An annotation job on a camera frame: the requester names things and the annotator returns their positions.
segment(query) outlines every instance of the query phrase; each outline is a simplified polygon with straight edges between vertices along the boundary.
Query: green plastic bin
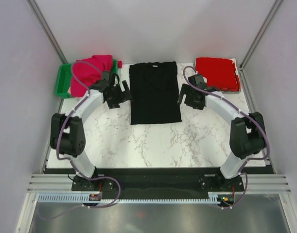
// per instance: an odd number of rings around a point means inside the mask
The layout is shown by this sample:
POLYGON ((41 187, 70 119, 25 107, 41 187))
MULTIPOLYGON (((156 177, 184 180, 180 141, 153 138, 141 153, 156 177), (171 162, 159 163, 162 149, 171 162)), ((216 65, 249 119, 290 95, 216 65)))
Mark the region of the green plastic bin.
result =
MULTIPOLYGON (((113 59, 113 68, 111 69, 112 72, 118 72, 118 61, 113 59)), ((70 81, 71 81, 71 71, 70 71, 71 64, 61 65, 59 68, 59 72, 57 74, 57 81, 55 87, 55 94, 63 99, 72 98, 71 94, 68 93, 70 88, 70 81)))

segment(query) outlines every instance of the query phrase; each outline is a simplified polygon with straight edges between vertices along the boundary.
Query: white cable tray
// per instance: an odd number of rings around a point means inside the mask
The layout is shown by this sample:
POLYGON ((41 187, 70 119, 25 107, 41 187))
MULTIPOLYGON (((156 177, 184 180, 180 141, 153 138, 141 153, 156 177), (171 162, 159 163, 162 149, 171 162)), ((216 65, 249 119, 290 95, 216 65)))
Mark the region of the white cable tray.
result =
MULTIPOLYGON (((113 200, 89 200, 89 194, 71 194, 71 193, 43 193, 39 194, 38 202, 51 203, 109 203, 113 200)), ((208 199, 144 199, 144 200, 119 200, 119 203, 128 204, 219 204, 217 194, 209 194, 208 199)))

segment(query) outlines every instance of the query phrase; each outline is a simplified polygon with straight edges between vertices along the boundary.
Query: pink cloth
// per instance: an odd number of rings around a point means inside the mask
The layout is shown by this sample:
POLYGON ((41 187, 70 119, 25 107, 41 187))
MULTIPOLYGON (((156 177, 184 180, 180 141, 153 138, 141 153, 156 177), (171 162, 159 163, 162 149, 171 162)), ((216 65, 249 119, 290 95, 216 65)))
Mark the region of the pink cloth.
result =
MULTIPOLYGON (((91 58, 83 59, 82 61, 89 62, 96 66, 101 74, 104 70, 110 71, 113 68, 112 55, 94 55, 91 58)), ((87 64, 75 64, 73 67, 74 74, 87 87, 101 79, 101 74, 93 67, 87 64)), ((86 89, 78 83, 73 77, 70 82, 70 93, 73 97, 82 97, 86 93, 86 89)))

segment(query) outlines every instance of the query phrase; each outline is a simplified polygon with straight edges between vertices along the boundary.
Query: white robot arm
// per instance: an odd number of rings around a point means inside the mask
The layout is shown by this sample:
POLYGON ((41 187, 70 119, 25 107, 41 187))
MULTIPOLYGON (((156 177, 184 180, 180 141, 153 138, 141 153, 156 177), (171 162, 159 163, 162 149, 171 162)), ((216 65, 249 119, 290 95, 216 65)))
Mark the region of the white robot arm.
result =
MULTIPOLYGON (((59 151, 65 158, 69 158, 74 166, 86 177, 92 177, 96 171, 95 166, 90 162, 85 148, 85 135, 83 124, 90 114, 105 101, 109 108, 119 107, 119 103, 127 100, 132 100, 127 83, 123 85, 125 91, 122 92, 119 83, 114 85, 115 77, 119 80, 117 74, 111 72, 103 72, 102 79, 90 87, 90 92, 80 100, 84 101, 71 115, 67 127, 70 127, 69 133, 63 133, 59 151)), ((209 92, 216 93, 222 96, 222 93, 214 88, 207 88, 202 75, 194 75, 189 77, 189 81, 209 92)), ((232 152, 228 156, 225 163, 220 167, 223 179, 232 179, 238 176, 247 160, 254 154, 258 153, 265 147, 264 140, 253 124, 248 122, 241 114, 239 114, 230 105, 222 101, 220 98, 205 95, 189 85, 184 84, 181 88, 178 103, 183 100, 184 103, 195 109, 202 110, 205 106, 215 111, 222 117, 230 126, 230 148, 232 152), (250 128, 251 132, 247 133, 246 128, 250 128)), ((50 144, 53 149, 56 149, 57 138, 61 131, 61 125, 72 110, 65 114, 54 114, 52 117, 51 140, 50 144)), ((264 129, 263 118, 259 113, 250 114, 264 129)))

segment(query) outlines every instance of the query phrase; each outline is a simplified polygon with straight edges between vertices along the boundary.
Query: red folded garment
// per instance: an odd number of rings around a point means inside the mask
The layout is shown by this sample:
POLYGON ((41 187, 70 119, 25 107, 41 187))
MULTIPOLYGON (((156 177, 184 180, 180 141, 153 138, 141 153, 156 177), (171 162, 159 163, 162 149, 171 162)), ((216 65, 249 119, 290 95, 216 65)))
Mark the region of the red folded garment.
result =
MULTIPOLYGON (((94 55, 91 58, 87 58, 82 61, 89 62, 90 64, 96 66, 101 72, 99 73, 96 69, 87 64, 78 63, 74 65, 74 74, 88 87, 101 79, 103 70, 110 71, 114 65, 112 55, 94 55)), ((73 97, 82 97, 86 91, 87 90, 80 83, 78 83, 73 77, 71 78, 70 93, 73 97)))
POLYGON ((222 91, 240 90, 235 59, 199 57, 195 69, 207 79, 208 86, 215 86, 222 91))
POLYGON ((122 68, 122 61, 118 61, 118 68, 119 68, 119 69, 122 68))

